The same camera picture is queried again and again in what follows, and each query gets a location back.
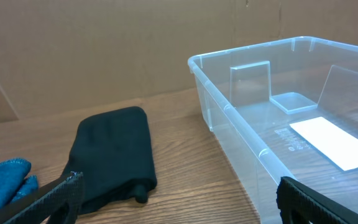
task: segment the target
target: white rectangular card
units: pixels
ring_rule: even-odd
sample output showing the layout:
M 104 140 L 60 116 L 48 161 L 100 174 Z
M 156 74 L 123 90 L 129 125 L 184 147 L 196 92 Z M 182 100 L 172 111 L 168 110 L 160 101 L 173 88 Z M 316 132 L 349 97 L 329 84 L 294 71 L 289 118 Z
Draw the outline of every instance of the white rectangular card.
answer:
M 358 168 L 358 139 L 323 117 L 290 124 L 342 170 Z

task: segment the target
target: transparent storage box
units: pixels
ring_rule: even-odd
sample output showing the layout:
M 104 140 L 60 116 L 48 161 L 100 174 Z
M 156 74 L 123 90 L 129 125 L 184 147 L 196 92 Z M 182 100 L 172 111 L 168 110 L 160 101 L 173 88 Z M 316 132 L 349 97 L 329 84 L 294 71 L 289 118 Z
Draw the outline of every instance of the transparent storage box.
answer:
M 358 213 L 358 168 L 343 171 L 290 126 L 323 117 L 358 139 L 358 46 L 294 37 L 195 55 L 188 65 L 204 120 L 262 223 L 281 223 L 282 176 Z

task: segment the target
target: wood grain surface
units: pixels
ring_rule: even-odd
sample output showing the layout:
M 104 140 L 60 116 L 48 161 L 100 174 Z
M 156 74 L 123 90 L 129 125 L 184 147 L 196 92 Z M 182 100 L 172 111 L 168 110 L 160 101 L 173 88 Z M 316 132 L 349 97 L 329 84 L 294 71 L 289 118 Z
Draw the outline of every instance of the wood grain surface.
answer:
M 77 223 L 259 222 L 203 120 L 195 89 L 0 124 L 0 162 L 26 158 L 30 174 L 45 185 L 61 174 L 82 119 L 127 106 L 140 106 L 148 115 L 158 186 L 147 205 L 113 202 Z

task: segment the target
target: folded black fabric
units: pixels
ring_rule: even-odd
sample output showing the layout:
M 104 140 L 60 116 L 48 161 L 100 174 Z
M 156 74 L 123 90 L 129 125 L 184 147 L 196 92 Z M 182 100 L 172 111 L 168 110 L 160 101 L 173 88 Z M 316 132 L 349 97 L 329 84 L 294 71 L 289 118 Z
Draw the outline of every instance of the folded black fabric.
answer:
M 147 202 L 157 185 L 149 125 L 142 108 L 97 114 L 78 126 L 63 174 L 84 173 L 85 197 L 80 214 L 131 197 Z

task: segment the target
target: black object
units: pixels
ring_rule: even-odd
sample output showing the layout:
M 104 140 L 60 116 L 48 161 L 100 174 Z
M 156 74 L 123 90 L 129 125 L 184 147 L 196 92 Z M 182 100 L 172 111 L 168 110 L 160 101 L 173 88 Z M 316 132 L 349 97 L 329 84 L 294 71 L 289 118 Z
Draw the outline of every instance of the black object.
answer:
M 83 174 L 71 172 L 1 208 L 0 224 L 74 224 L 83 193 Z
M 84 173 L 81 214 L 131 197 L 146 203 L 147 192 L 156 187 L 157 178 L 142 108 L 124 108 L 84 119 L 63 175 L 69 171 Z
M 299 183 L 282 177 L 277 189 L 277 205 L 284 224 L 358 224 L 358 214 Z

